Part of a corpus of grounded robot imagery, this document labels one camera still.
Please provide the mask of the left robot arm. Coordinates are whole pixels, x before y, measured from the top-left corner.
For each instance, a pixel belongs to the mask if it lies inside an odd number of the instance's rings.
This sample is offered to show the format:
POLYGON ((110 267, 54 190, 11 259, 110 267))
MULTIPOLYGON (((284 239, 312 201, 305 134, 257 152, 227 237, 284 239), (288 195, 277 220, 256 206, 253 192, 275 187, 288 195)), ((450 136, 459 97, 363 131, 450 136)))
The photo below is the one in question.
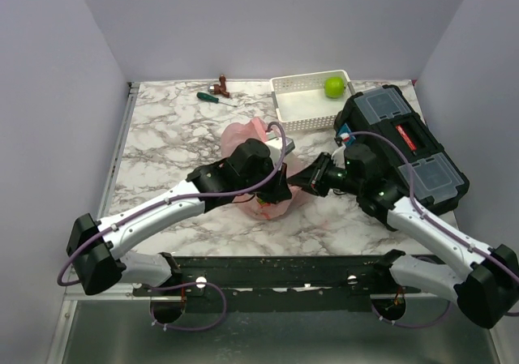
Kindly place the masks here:
POLYGON ((119 215, 95 220, 78 217, 66 246, 77 284, 87 295, 97 295, 117 283, 140 283, 163 295, 180 283, 172 257, 142 255, 134 247, 185 219, 253 195, 267 203, 289 200, 285 154, 291 139, 266 142, 247 139, 224 159, 202 165, 165 193, 119 215))

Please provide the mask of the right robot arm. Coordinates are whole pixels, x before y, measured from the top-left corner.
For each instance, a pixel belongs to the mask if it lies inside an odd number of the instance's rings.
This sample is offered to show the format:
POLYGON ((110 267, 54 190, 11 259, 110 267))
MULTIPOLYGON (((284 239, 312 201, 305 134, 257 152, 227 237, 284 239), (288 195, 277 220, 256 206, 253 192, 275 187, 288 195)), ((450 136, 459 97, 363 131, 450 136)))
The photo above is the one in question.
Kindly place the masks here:
POLYGON ((359 207, 389 229, 400 230, 442 261, 423 262, 402 251, 391 251, 373 272, 375 287, 385 293, 412 287, 446 299, 473 323, 493 328, 513 315, 518 303, 518 259, 505 245, 492 247, 442 221, 385 178, 379 160, 362 143, 339 148, 344 164, 321 153, 305 169, 289 177, 308 194, 331 190, 355 195, 359 207))

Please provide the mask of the pink plastic bag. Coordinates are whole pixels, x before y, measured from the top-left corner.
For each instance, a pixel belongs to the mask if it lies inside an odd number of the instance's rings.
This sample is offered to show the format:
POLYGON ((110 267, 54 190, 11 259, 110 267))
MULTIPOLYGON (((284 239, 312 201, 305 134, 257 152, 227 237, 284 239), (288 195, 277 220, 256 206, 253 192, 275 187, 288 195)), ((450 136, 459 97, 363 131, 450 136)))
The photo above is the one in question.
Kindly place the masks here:
MULTIPOLYGON (((266 130, 267 124, 260 118, 251 118, 247 123, 234 122, 229 124, 221 134, 221 156, 223 158, 231 156, 234 150, 248 139, 257 139, 266 143, 268 141, 266 130)), ((252 177, 246 180, 245 186, 239 186, 238 189, 248 188, 263 180, 272 172, 276 163, 277 158, 267 169, 262 169, 261 166, 256 164, 250 166, 246 170, 246 174, 251 174, 252 177)), ((258 197, 248 200, 249 196, 237 196, 234 202, 238 204, 238 209, 249 217, 260 221, 273 221, 292 213, 313 199, 311 195, 304 193, 297 186, 290 186, 290 192, 292 194, 291 199, 280 203, 267 203, 258 197)))

